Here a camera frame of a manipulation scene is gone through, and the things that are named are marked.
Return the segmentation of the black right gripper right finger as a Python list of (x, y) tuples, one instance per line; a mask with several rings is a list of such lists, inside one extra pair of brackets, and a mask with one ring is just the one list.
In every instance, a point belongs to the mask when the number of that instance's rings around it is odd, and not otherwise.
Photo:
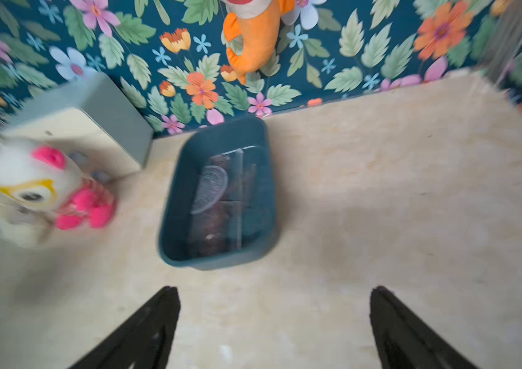
[(370, 323), (383, 368), (476, 368), (384, 286), (371, 292)]

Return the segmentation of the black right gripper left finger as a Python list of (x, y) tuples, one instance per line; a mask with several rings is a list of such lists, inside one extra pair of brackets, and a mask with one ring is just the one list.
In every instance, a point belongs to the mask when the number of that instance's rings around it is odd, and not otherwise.
[(177, 288), (165, 286), (73, 368), (165, 368), (180, 316)]

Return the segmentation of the pink long straight ruler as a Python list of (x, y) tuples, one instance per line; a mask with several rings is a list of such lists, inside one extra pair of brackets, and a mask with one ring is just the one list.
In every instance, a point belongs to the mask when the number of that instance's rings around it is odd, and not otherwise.
[(229, 183), (221, 200), (212, 208), (199, 215), (190, 213), (188, 244), (192, 257), (212, 257), (242, 247), (243, 159), (243, 151), (237, 149), (214, 155), (205, 164), (225, 169)]

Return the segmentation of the teal plastic storage box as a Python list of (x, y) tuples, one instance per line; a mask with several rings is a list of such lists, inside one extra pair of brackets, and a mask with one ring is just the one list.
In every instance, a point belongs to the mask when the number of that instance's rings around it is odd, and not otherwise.
[(267, 125), (244, 118), (199, 130), (180, 150), (161, 223), (161, 258), (211, 271), (276, 244), (276, 186)]

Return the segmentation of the clear plastic protractor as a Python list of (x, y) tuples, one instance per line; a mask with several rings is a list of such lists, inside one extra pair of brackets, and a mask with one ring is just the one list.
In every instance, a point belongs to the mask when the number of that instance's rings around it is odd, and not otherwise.
[(223, 197), (229, 183), (228, 173), (218, 165), (207, 165), (199, 176), (191, 214), (199, 215)]

